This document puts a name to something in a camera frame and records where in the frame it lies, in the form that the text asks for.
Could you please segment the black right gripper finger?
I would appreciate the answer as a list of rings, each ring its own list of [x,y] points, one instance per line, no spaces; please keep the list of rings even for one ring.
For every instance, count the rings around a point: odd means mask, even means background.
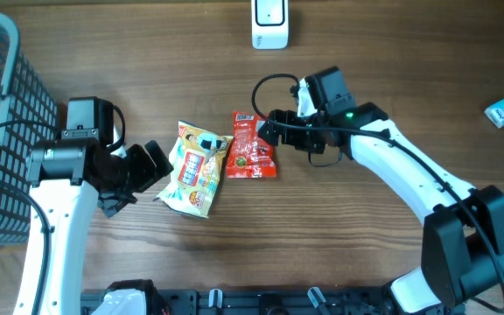
[[[276,123],[298,125],[297,113],[291,110],[274,109],[269,113],[269,119]]]
[[[267,144],[278,146],[282,142],[283,131],[284,126],[280,122],[267,118],[258,130],[258,136]]]

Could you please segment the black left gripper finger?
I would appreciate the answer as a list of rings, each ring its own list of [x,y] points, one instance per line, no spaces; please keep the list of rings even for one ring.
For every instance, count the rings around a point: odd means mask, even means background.
[[[100,196],[97,201],[97,206],[107,218],[111,218],[128,204],[136,203],[137,198],[133,194],[119,193],[104,197]]]
[[[155,140],[149,141],[144,147],[149,153],[151,160],[155,164],[154,168],[155,179],[162,179],[167,175],[169,175],[174,170],[174,167],[169,161],[169,158],[164,154],[164,152],[162,151],[162,149]]]

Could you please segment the red snack bag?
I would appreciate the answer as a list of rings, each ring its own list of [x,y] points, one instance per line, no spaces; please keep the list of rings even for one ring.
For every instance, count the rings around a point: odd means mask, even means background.
[[[230,179],[274,178],[274,148],[258,135],[265,120],[247,112],[233,113],[233,142],[226,165]]]

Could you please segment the yellow wet wipes pack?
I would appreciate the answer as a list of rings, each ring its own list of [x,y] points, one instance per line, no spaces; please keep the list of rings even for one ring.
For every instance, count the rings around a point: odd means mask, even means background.
[[[233,140],[230,135],[180,121],[177,141],[169,153],[170,182],[155,199],[175,212],[206,219]]]

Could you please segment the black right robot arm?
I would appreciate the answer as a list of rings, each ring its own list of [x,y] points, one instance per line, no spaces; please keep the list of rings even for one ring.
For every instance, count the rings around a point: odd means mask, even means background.
[[[357,104],[341,71],[295,79],[295,110],[275,109],[259,136],[309,155],[335,147],[386,183],[423,225],[420,265],[389,283],[381,312],[460,310],[499,287],[504,313],[504,193],[457,178],[411,143],[372,102]]]

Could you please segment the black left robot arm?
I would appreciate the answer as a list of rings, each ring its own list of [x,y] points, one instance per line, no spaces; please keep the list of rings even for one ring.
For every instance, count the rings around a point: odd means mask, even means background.
[[[121,113],[97,97],[72,98],[66,127],[27,159],[31,226],[16,314],[81,313],[82,271],[96,208],[107,217],[137,201],[173,167],[154,141],[123,147]]]

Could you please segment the white barcode scanner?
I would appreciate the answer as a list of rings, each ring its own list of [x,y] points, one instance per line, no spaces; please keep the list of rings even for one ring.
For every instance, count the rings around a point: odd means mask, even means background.
[[[284,49],[289,41],[289,1],[251,0],[252,45],[257,50]]]

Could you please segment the grey plastic shopping basket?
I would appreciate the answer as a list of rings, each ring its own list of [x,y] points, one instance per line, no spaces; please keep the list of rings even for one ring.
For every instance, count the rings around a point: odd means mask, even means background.
[[[0,13],[0,180],[28,192],[26,157],[60,123],[56,101],[20,48],[15,23]],[[0,186],[0,246],[27,240],[30,206]]]

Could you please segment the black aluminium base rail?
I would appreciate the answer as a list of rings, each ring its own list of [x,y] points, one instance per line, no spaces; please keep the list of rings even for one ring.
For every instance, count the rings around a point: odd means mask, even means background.
[[[225,291],[221,306],[209,304],[209,293],[197,290],[161,290],[170,314],[320,314],[306,291]],[[392,297],[381,287],[324,290],[325,309],[332,315],[401,314]]]

